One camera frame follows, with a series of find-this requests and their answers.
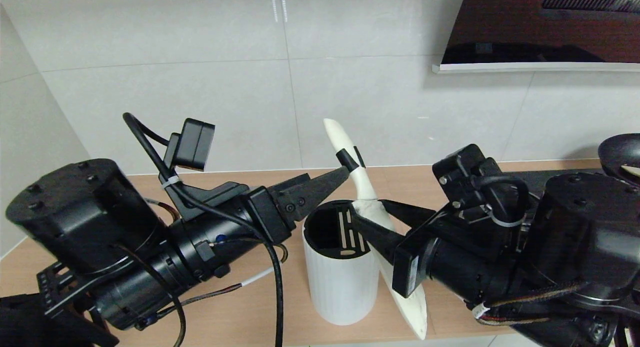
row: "bolt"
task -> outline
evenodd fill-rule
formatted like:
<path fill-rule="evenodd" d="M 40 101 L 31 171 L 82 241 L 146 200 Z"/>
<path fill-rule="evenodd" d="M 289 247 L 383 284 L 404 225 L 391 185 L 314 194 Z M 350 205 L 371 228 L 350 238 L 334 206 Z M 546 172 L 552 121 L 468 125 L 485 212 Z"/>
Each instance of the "bolt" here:
<path fill-rule="evenodd" d="M 27 187 L 27 191 L 31 192 L 32 194 L 38 194 L 38 192 L 42 192 L 42 188 L 38 184 L 32 184 L 29 187 Z"/>
<path fill-rule="evenodd" d="M 587 200 L 584 199 L 583 197 L 579 197 L 573 200 L 573 203 L 580 206 L 580 207 L 584 207 L 587 205 Z"/>
<path fill-rule="evenodd" d="M 33 202 L 32 204 L 28 205 L 27 208 L 29 210 L 35 211 L 35 210 L 39 210 L 44 206 L 44 203 L 42 203 L 42 201 L 37 201 L 37 202 Z"/>

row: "wooden countertop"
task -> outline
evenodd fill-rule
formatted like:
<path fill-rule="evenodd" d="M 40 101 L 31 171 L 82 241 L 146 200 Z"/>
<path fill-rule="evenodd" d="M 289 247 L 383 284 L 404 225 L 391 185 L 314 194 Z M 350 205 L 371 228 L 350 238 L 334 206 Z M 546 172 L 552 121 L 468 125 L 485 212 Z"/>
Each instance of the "wooden countertop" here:
<path fill-rule="evenodd" d="M 506 162 L 504 171 L 592 169 L 599 160 L 564 160 L 541 162 Z M 446 198 L 435 180 L 430 166 L 371 167 L 369 176 L 380 199 L 392 199 L 437 210 Z M 249 186 L 270 186 L 298 174 L 308 172 L 312 177 L 325 170 L 261 171 L 238 173 L 191 173 L 182 179 L 199 188 L 213 188 L 226 181 Z M 131 182 L 145 197 L 169 202 L 156 176 L 130 176 Z M 354 199 L 355 188 L 347 181 L 329 199 Z M 157 210 L 167 220 L 169 216 Z M 404 233 L 407 227 L 395 221 Z M 285 297 L 284 341 L 287 346 L 325 345 L 334 343 L 368 343 L 414 340 L 382 278 L 373 310 L 360 322 L 350 326 L 335 326 L 315 311 L 309 294 L 307 271 L 302 246 L 301 228 L 285 244 L 290 256 L 283 265 Z M 25 240 L 0 262 L 0 296 L 20 295 L 38 291 L 35 275 L 54 261 L 54 258 L 30 239 Z M 210 279 L 185 293 L 181 299 L 219 290 L 242 281 L 270 266 L 263 247 L 257 247 L 231 265 L 231 273 L 223 279 Z M 185 307 L 187 335 L 184 346 L 268 346 L 275 336 L 274 278 L 265 277 L 232 293 L 213 297 Z M 464 304 L 436 281 L 425 281 L 429 324 L 427 338 L 458 338 L 511 333 L 506 327 L 483 326 L 475 322 Z M 123 347 L 160 347 L 174 343 L 178 336 L 178 317 L 169 317 L 145 331 L 130 329 L 111 331 Z"/>

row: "black cable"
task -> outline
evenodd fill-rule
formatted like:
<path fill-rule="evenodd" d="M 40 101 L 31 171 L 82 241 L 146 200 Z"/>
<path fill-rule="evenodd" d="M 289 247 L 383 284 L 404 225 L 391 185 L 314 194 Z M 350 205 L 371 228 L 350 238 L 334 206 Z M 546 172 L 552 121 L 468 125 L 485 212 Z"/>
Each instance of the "black cable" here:
<path fill-rule="evenodd" d="M 471 186 L 475 190 L 481 190 L 484 187 L 497 184 L 506 184 L 515 186 L 518 190 L 518 201 L 516 202 L 516 208 L 514 214 L 517 218 L 523 218 L 527 212 L 527 206 L 529 203 L 529 186 L 527 183 L 514 176 L 507 174 L 501 174 L 499 176 L 471 176 Z"/>
<path fill-rule="evenodd" d="M 115 244 L 115 247 L 121 249 L 129 258 L 138 263 L 140 267 L 144 268 L 144 271 L 146 271 L 147 274 L 151 275 L 151 277 L 153 277 L 153 279 L 156 280 L 160 286 L 162 286 L 166 294 L 171 297 L 171 301 L 173 301 L 173 306 L 178 312 L 178 318 L 180 320 L 180 333 L 178 334 L 178 338 L 175 340 L 173 347 L 180 347 L 180 345 L 183 344 L 185 335 L 187 333 L 187 319 L 185 317 L 185 310 L 183 309 L 183 304 L 180 302 L 180 299 L 178 299 L 178 296 L 174 295 L 174 293 L 171 292 L 171 287 L 169 286 L 169 284 L 167 284 L 167 281 L 165 281 L 165 279 L 160 276 L 160 274 L 155 269 L 153 269 L 151 265 L 142 260 L 142 258 L 140 258 L 134 251 L 131 251 L 121 244 Z"/>
<path fill-rule="evenodd" d="M 140 123 L 138 119 L 136 119 L 131 113 L 122 114 L 122 119 L 124 119 L 126 125 L 133 133 L 135 139 L 140 143 L 146 154 L 151 158 L 151 161 L 158 169 L 158 172 L 162 176 L 165 181 L 168 181 L 173 176 L 176 176 L 175 171 L 170 171 L 167 165 L 163 162 L 162 158 L 158 155 L 157 151 L 151 145 L 151 142 L 146 138 L 144 131 L 151 131 L 149 128 L 144 126 L 144 124 Z M 178 181 L 168 186 L 178 194 L 181 199 L 184 199 L 186 202 L 194 205 L 196 208 L 199 208 L 202 211 L 210 213 L 220 218 L 224 218 L 230 222 L 234 222 L 240 226 L 246 227 L 249 231 L 251 231 L 256 237 L 261 240 L 262 244 L 266 247 L 267 252 L 269 252 L 269 257 L 271 259 L 271 263 L 273 265 L 273 274 L 276 280 L 276 338 L 275 338 L 275 346 L 282 346 L 282 338 L 284 334 L 284 292 L 282 288 L 282 270 L 280 266 L 280 262 L 278 260 L 278 254 L 276 253 L 274 246 L 269 243 L 269 240 L 260 232 L 255 226 L 245 221 L 242 218 L 236 217 L 235 215 L 228 214 L 222 210 L 219 210 L 210 205 L 206 205 L 202 203 L 199 199 L 192 196 L 189 192 L 185 190 L 185 185 L 183 185 L 182 181 Z"/>
<path fill-rule="evenodd" d="M 155 142 L 158 142 L 158 144 L 161 144 L 163 146 L 169 146 L 169 140 L 160 137 L 157 133 L 155 133 L 154 131 L 152 131 L 142 123 L 140 123 L 139 126 L 140 126 L 140 129 L 142 130 L 142 133 L 150 137 L 152 140 L 154 140 Z"/>

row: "white tile wall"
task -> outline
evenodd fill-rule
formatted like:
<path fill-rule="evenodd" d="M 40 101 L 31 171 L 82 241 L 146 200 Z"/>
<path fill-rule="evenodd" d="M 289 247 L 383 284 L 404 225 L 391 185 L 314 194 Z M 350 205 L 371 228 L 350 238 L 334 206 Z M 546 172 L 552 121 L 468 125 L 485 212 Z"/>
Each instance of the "white tile wall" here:
<path fill-rule="evenodd" d="M 290 58 L 441 55 L 462 0 L 286 0 Z"/>
<path fill-rule="evenodd" d="M 11 23 L 5 8 L 0 5 L 0 83 L 38 72 L 25 45 Z"/>
<path fill-rule="evenodd" d="M 498 160 L 595 157 L 640 129 L 639 74 L 432 74 L 462 0 L 286 0 L 286 21 L 282 2 L 2 1 L 90 154 L 127 173 L 156 171 L 125 111 L 165 135 L 217 124 L 209 170 L 334 166 L 324 117 L 371 166 L 470 143 Z"/>
<path fill-rule="evenodd" d="M 5 219 L 11 200 L 43 174 L 89 154 L 38 73 L 0 83 L 0 138 L 1 257 L 25 236 Z"/>
<path fill-rule="evenodd" d="M 640 132 L 640 73 L 535 72 L 501 160 L 597 158 L 608 137 Z"/>
<path fill-rule="evenodd" d="M 291 61 L 302 166 L 338 164 L 323 118 L 338 120 L 366 164 L 434 163 L 468 144 L 500 156 L 532 73 L 435 75 L 429 57 Z"/>
<path fill-rule="evenodd" d="M 41 71 L 287 58 L 272 0 L 2 3 Z"/>
<path fill-rule="evenodd" d="M 207 171 L 299 169 L 286 60 L 150 64 L 44 72 L 92 158 L 126 174 L 157 174 L 125 123 L 131 112 L 162 136 L 187 117 L 216 125 Z"/>

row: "white cylindrical container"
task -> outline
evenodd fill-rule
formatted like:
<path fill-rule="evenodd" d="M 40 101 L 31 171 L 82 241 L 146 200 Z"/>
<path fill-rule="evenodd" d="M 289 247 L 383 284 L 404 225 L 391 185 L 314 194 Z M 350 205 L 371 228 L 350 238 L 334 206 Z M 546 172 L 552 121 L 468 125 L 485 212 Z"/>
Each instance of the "white cylindrical container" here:
<path fill-rule="evenodd" d="M 318 206 L 302 230 L 311 301 L 322 318 L 340 326 L 365 318 L 378 294 L 378 265 L 368 243 L 352 228 L 351 203 Z"/>

